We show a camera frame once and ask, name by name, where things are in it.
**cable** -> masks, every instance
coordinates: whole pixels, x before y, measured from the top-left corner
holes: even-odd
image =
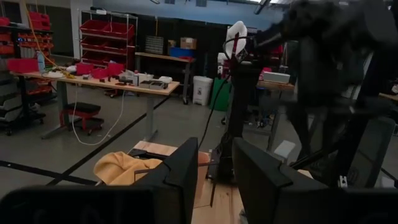
[[[80,143],[82,143],[82,144],[84,144],[84,145],[86,145],[86,146],[97,146],[97,145],[99,145],[99,144],[101,144],[105,139],[106,139],[106,137],[108,137],[108,135],[110,134],[110,132],[112,131],[112,129],[116,126],[116,124],[119,122],[119,120],[120,120],[120,118],[122,117],[122,115],[123,115],[123,110],[124,110],[124,90],[123,90],[123,96],[122,96],[122,109],[120,110],[120,114],[119,114],[119,117],[118,117],[118,119],[116,120],[116,122],[113,124],[113,126],[109,129],[109,131],[105,134],[105,136],[99,141],[99,142],[97,142],[97,143],[85,143],[85,142],[82,142],[81,140],[80,140],[80,138],[79,138],[79,136],[77,135],[77,133],[76,133],[76,129],[75,129],[75,112],[76,112],[76,106],[77,106],[77,90],[78,90],[78,86],[77,86],[77,84],[76,84],[76,93],[75,93],[75,107],[74,107],[74,109],[73,109],[73,114],[72,114],[72,128],[73,128],[73,132],[75,133],[75,136],[76,136],[76,138],[77,138],[77,140],[80,142]]]
[[[203,143],[203,140],[205,140],[206,133],[207,133],[207,128],[209,127],[210,118],[211,118],[211,116],[213,114],[213,111],[214,111],[214,108],[216,106],[218,95],[220,94],[221,89],[223,88],[224,84],[227,82],[227,80],[229,79],[230,76],[231,75],[228,74],[228,76],[224,79],[224,81],[222,82],[220,88],[217,91],[216,97],[215,97],[214,102],[213,102],[213,106],[211,107],[211,111],[210,111],[209,117],[208,117],[207,122],[206,122],[205,132],[203,133],[203,136],[201,137],[201,140],[200,140],[200,143],[199,143],[199,147],[198,147],[199,149],[200,149],[201,144]]]
[[[231,60],[231,59],[230,59],[230,57],[228,56],[228,54],[226,53],[226,51],[225,51],[225,45],[226,45],[228,42],[231,42],[231,41],[236,40],[236,39],[250,39],[250,37],[245,36],[245,37],[232,38],[232,39],[229,39],[229,40],[227,40],[227,41],[224,42],[224,44],[223,44],[223,52],[224,52],[224,54],[225,54],[225,56],[226,56],[226,58],[227,58],[228,60]],[[219,88],[218,91],[217,91],[216,97],[215,97],[214,102],[213,102],[213,106],[211,107],[211,111],[210,111],[209,117],[208,117],[207,122],[206,122],[205,132],[203,133],[203,136],[201,137],[201,140],[200,140],[200,143],[199,143],[199,147],[198,147],[199,149],[200,149],[200,146],[202,145],[203,141],[205,140],[206,133],[207,133],[207,128],[209,127],[210,119],[211,119],[211,116],[213,115],[213,112],[214,112],[214,108],[215,108],[215,106],[216,106],[216,102],[217,102],[218,95],[220,94],[221,89],[223,88],[224,84],[228,81],[228,79],[229,79],[230,76],[231,76],[231,74],[228,74],[228,75],[227,75],[227,77],[224,79],[224,81],[222,82],[220,88]]]

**white wall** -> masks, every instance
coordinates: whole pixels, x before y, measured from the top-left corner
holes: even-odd
[[[75,58],[80,59],[80,36],[79,36],[79,15],[78,10],[88,10],[93,5],[93,0],[70,0],[70,15],[72,17],[72,36],[73,36],[73,54]]]

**yellow towel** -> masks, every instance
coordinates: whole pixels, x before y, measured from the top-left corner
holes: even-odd
[[[95,164],[94,174],[107,185],[131,185],[144,176],[135,175],[135,171],[153,169],[161,162],[158,159],[135,159],[124,152],[112,152]]]

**workbench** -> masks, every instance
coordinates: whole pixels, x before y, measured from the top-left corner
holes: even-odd
[[[141,57],[150,57],[150,58],[159,58],[164,60],[173,60],[176,62],[183,62],[185,63],[185,70],[184,70],[184,84],[183,84],[183,101],[184,104],[188,104],[188,86],[189,86],[189,79],[191,75],[191,65],[195,62],[195,59],[183,59],[177,57],[171,57],[167,55],[157,55],[157,54],[150,54],[144,52],[136,52],[136,70],[139,72],[141,71]]]
[[[89,85],[89,86],[98,86],[104,88],[112,88],[117,90],[126,90],[133,91],[136,93],[147,93],[147,117],[146,117],[146,135],[145,140],[150,141],[157,130],[154,128],[154,95],[162,95],[169,96],[171,92],[173,92],[176,87],[180,84],[179,82],[169,83],[169,86],[165,90],[151,90],[148,88],[140,88],[137,86],[121,86],[116,85],[119,83],[118,80],[112,78],[110,82],[105,80],[105,82],[100,82],[98,79],[90,78],[88,80],[84,80],[83,77],[75,77],[75,78],[50,78],[46,76],[42,76],[39,72],[30,72],[30,73],[15,73],[11,72],[13,75],[17,75],[20,77],[31,77],[31,78],[43,78],[46,80],[57,81],[57,100],[58,100],[58,111],[61,112],[66,105],[68,104],[68,95],[67,95],[67,86],[66,83],[75,83],[81,85]],[[66,125],[61,126],[59,124],[55,129],[45,133],[42,135],[42,139],[47,139],[53,136],[54,134],[59,133],[66,127],[70,125],[69,115],[66,113],[63,115],[63,120]]]

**black cable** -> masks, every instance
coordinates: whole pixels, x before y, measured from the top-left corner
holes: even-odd
[[[210,118],[211,118],[211,116],[213,114],[213,111],[214,111],[214,108],[216,106],[218,95],[220,94],[221,89],[223,88],[224,84],[227,82],[229,77],[230,77],[230,75],[227,75],[227,77],[224,79],[224,81],[222,82],[220,88],[217,91],[216,97],[215,97],[214,102],[213,102],[213,106],[211,107],[211,111],[210,111],[209,117],[208,117],[207,122],[206,122],[205,132],[203,133],[203,136],[201,137],[198,149],[200,149],[200,146],[203,143],[203,140],[205,140],[206,133],[207,133],[207,128],[209,127]]]
[[[239,40],[239,39],[250,39],[250,37],[247,37],[247,36],[245,36],[245,37],[238,37],[238,38],[235,37],[235,38],[229,39],[229,40],[227,40],[227,41],[224,42],[224,44],[223,44],[223,52],[224,52],[224,54],[225,54],[225,56],[226,56],[226,58],[227,58],[228,60],[231,60],[231,59],[230,59],[230,57],[228,56],[228,54],[226,53],[226,51],[225,51],[225,45],[226,45],[228,42],[231,42],[231,41],[233,41],[233,40]],[[203,133],[203,136],[201,137],[201,140],[200,140],[200,143],[199,143],[199,149],[200,149],[200,147],[201,147],[203,141],[205,140],[206,133],[207,133],[207,128],[209,127],[210,119],[211,119],[211,116],[213,115],[213,112],[214,112],[214,108],[215,108],[215,106],[216,106],[216,102],[217,102],[218,95],[220,94],[221,89],[223,88],[224,84],[228,81],[228,79],[229,79],[230,76],[231,76],[230,74],[227,75],[227,77],[224,79],[224,81],[222,82],[220,88],[219,88],[218,91],[217,91],[216,97],[215,97],[214,102],[213,102],[213,106],[211,107],[211,111],[210,111],[209,117],[208,117],[207,122],[206,122],[205,132]]]

